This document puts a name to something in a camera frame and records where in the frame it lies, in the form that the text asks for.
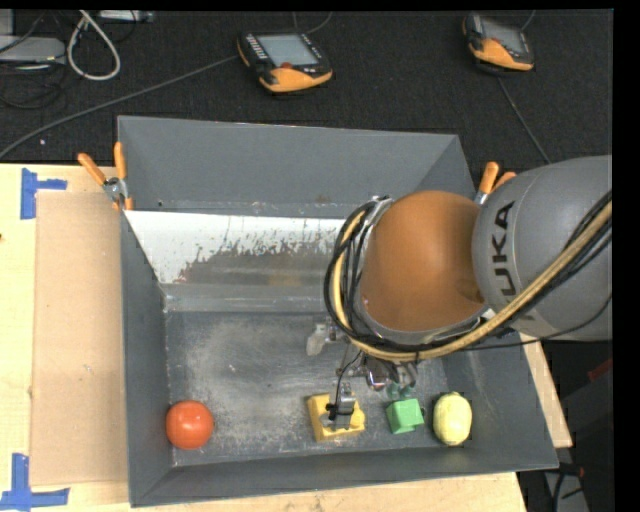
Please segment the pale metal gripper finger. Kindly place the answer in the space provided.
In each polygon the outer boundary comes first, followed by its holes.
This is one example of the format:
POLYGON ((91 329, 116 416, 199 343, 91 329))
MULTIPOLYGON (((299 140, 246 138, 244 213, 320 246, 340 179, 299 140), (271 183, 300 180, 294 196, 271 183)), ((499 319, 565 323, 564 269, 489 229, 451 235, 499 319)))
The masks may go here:
POLYGON ((327 346, 339 343, 346 344, 347 342, 346 333, 334 323, 316 323, 313 332, 306 340, 306 355, 309 357, 318 356, 327 346))
POLYGON ((327 405, 329 426, 333 431, 349 430, 355 411, 356 398, 353 394, 341 394, 327 405))

